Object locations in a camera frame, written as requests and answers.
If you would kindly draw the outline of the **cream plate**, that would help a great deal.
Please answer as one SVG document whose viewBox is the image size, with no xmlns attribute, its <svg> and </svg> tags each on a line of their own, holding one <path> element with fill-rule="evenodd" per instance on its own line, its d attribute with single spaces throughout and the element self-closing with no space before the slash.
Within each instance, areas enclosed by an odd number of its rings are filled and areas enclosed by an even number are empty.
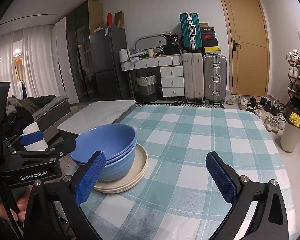
<svg viewBox="0 0 300 240">
<path fill-rule="evenodd" d="M 137 144 L 134 161 L 128 173 L 115 181 L 97 182 L 94 189 L 107 194 L 125 192 L 133 188 L 143 178 L 147 171 L 148 164 L 149 157 L 147 151 L 140 144 Z"/>
</svg>

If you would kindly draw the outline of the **white curtain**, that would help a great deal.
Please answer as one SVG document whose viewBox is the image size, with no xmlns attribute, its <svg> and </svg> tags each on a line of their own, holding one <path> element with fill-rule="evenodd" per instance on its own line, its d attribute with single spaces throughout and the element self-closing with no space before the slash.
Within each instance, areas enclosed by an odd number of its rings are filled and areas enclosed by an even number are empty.
<svg viewBox="0 0 300 240">
<path fill-rule="evenodd" d="M 60 96 L 53 62 L 51 25 L 38 25 L 0 36 L 0 82 L 10 82 L 9 96 Z"/>
</svg>

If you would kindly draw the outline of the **dark grey sofa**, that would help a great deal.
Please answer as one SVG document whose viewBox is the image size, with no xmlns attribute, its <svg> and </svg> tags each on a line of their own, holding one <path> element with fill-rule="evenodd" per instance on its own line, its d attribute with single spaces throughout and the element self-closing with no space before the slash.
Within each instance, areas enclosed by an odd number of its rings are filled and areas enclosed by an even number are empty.
<svg viewBox="0 0 300 240">
<path fill-rule="evenodd" d="M 42 132 L 50 129 L 58 121 L 71 113 L 67 96 L 40 96 L 17 99 L 12 96 L 7 99 L 7 109 L 14 111 L 21 108 L 27 110 Z"/>
</svg>

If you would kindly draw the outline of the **stack of shoe boxes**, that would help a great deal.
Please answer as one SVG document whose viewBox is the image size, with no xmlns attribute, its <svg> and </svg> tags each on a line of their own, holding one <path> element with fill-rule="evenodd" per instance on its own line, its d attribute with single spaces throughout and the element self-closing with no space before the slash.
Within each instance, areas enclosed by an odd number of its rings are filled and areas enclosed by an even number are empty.
<svg viewBox="0 0 300 240">
<path fill-rule="evenodd" d="M 200 23 L 200 33 L 202 37 L 202 44 L 206 55 L 221 54 L 221 48 L 216 38 L 215 28 L 210 27 L 208 23 Z"/>
</svg>

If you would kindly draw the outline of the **yellow wooden door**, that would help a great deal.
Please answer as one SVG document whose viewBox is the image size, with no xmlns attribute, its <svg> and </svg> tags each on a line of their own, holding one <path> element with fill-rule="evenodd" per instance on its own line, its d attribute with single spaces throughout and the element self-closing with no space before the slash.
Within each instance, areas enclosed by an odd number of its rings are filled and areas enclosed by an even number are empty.
<svg viewBox="0 0 300 240">
<path fill-rule="evenodd" d="M 269 38 L 260 0 L 221 0 L 229 44 L 230 92 L 266 96 Z"/>
</svg>

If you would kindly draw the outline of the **beige trash bin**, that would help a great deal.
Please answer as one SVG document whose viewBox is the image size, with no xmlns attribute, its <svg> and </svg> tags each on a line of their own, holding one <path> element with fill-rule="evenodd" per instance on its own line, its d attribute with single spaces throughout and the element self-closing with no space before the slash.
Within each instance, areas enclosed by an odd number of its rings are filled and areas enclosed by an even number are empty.
<svg viewBox="0 0 300 240">
<path fill-rule="evenodd" d="M 300 115 L 292 112 L 287 118 L 280 144 L 285 152 L 293 152 L 300 139 Z"/>
</svg>

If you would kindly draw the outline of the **dark grey refrigerator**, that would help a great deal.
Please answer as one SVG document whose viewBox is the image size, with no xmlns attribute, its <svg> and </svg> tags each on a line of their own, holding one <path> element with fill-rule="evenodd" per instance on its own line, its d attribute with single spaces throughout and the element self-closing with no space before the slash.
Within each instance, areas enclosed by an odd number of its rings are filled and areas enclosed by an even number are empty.
<svg viewBox="0 0 300 240">
<path fill-rule="evenodd" d="M 130 99 L 128 75 L 122 71 L 119 56 L 120 49 L 127 48 L 125 30 L 106 27 L 89 40 L 100 100 Z"/>
</svg>

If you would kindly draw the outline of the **white marble side table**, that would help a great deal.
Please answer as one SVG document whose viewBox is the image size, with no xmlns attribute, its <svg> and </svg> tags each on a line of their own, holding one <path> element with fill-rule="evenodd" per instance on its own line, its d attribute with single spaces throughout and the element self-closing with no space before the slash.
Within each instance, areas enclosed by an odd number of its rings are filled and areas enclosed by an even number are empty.
<svg viewBox="0 0 300 240">
<path fill-rule="evenodd" d="M 134 109 L 135 100 L 97 101 L 65 120 L 58 130 L 61 134 L 80 135 L 98 126 L 119 123 Z"/>
</svg>

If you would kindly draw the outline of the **silver aluminium suitcase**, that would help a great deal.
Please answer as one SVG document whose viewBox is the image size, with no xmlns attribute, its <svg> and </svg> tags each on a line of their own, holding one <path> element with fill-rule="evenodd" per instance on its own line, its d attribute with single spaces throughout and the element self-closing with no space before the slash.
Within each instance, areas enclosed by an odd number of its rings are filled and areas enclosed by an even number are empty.
<svg viewBox="0 0 300 240">
<path fill-rule="evenodd" d="M 224 103 L 227 65 L 223 55 L 204 55 L 204 98 L 207 102 Z"/>
</svg>

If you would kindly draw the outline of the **white electric kettle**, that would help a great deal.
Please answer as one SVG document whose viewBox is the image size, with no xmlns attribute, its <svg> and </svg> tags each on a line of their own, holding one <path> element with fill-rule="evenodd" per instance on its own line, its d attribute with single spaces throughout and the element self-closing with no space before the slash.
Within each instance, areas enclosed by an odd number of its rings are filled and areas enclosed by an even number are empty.
<svg viewBox="0 0 300 240">
<path fill-rule="evenodd" d="M 123 48 L 119 50 L 120 62 L 126 62 L 130 59 L 130 50 L 129 48 Z"/>
</svg>

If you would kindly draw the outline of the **oval mirror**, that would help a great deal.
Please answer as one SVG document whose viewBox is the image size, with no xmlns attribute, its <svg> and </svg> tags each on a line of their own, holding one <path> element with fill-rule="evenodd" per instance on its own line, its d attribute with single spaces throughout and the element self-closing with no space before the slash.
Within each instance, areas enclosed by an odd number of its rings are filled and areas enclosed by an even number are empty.
<svg viewBox="0 0 300 240">
<path fill-rule="evenodd" d="M 138 38 L 133 49 L 136 53 L 147 51 L 148 49 L 158 49 L 159 45 L 166 45 L 166 37 L 162 34 L 154 34 Z"/>
</svg>

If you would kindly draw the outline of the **beige suitcase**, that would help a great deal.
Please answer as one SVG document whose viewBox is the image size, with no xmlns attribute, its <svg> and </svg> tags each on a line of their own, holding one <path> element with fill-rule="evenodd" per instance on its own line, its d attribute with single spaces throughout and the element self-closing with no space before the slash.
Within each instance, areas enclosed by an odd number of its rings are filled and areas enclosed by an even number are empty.
<svg viewBox="0 0 300 240">
<path fill-rule="evenodd" d="M 203 100 L 204 67 L 201 53 L 185 53 L 182 56 L 184 89 L 187 100 Z"/>
</svg>

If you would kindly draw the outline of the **wooden shoe rack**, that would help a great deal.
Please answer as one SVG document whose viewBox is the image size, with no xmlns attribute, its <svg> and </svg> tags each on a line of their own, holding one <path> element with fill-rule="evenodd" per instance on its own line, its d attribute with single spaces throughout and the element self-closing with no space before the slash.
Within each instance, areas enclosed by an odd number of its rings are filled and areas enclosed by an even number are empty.
<svg viewBox="0 0 300 240">
<path fill-rule="evenodd" d="M 287 88 L 289 101 L 288 109 L 300 115 L 300 54 L 296 49 L 286 54 L 286 60 L 289 63 Z"/>
</svg>

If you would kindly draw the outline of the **white desk with drawers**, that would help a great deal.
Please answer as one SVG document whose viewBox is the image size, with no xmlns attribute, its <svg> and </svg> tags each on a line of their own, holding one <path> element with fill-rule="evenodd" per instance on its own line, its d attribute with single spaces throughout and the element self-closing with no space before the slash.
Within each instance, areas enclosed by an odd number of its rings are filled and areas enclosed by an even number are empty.
<svg viewBox="0 0 300 240">
<path fill-rule="evenodd" d="M 125 71 L 139 69 L 160 71 L 162 95 L 168 97 L 184 97 L 184 72 L 180 62 L 180 55 L 165 55 L 157 57 L 146 57 L 135 61 L 121 62 L 121 68 Z"/>
</svg>

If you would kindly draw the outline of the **teal checked tablecloth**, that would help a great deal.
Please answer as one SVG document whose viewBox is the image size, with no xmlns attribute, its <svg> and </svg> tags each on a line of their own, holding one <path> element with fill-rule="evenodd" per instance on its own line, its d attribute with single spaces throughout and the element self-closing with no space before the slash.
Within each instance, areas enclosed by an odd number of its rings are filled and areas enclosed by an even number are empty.
<svg viewBox="0 0 300 240">
<path fill-rule="evenodd" d="M 238 174 L 282 191 L 289 235 L 295 207 L 287 171 L 261 120 L 237 109 L 143 106 L 127 115 L 149 155 L 144 177 L 119 194 L 91 193 L 82 204 L 104 239 L 208 239 L 230 209 L 206 169 L 215 151 Z"/>
</svg>

